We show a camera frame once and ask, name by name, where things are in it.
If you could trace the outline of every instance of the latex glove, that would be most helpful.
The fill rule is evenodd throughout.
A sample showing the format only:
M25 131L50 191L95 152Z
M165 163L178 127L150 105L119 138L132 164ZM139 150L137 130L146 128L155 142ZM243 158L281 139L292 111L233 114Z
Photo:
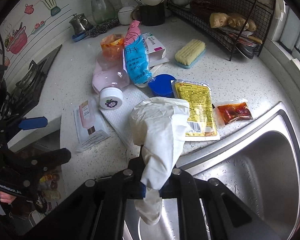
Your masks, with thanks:
M0 201L2 203L12 203L15 199L16 199L15 196L12 196L5 192L0 191Z
M183 151L188 128L189 103L182 99L154 97L136 105L130 115L135 145L141 146L146 167L141 182L147 186L146 197L135 200L145 223L156 224L161 217L159 189L165 184Z

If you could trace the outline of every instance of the tiled wall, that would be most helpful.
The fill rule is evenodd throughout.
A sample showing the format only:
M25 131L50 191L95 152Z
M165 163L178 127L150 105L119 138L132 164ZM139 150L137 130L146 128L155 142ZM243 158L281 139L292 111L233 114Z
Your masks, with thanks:
M133 0L122 0L122 3ZM111 0L120 8L120 0ZM70 28L73 14L91 15L90 0L21 0L0 26L5 43L5 80L9 84L19 69L58 34Z

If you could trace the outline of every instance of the cartoon pot sticker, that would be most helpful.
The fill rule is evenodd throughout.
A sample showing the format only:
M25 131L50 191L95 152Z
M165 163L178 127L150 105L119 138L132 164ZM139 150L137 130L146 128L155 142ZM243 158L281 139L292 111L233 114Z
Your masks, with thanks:
M41 1L50 10L51 16L54 16L61 11L61 9L57 6L56 0L41 0Z
M41 30L44 27L45 23L46 21L41 21L40 23L36 23L30 35L36 34L39 30Z
M26 3L25 6L26 6L26 9L25 9L25 13L26 13L26 14L32 14L32 13L34 12L33 4L28 5L28 4Z
M106 101L106 106L109 108L113 108L118 104L118 101L109 99Z
M13 30L12 36L9 34L5 40L4 45L7 51L11 51L13 54L19 53L23 46L27 43L28 37L25 32L26 27L22 27L22 22L20 24L19 30Z

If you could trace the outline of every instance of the black cup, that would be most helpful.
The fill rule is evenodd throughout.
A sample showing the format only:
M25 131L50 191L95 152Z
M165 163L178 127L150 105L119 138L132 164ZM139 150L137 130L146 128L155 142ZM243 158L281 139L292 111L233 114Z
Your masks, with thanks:
M164 24L164 5L159 3L155 6L140 5L139 12L141 22L145 26L157 26Z

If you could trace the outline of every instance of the window frame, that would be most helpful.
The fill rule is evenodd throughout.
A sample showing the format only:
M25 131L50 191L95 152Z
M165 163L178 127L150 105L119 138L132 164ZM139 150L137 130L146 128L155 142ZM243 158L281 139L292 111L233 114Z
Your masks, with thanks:
M292 54L293 58L300 61L300 20L291 8L288 10L287 20L278 42Z

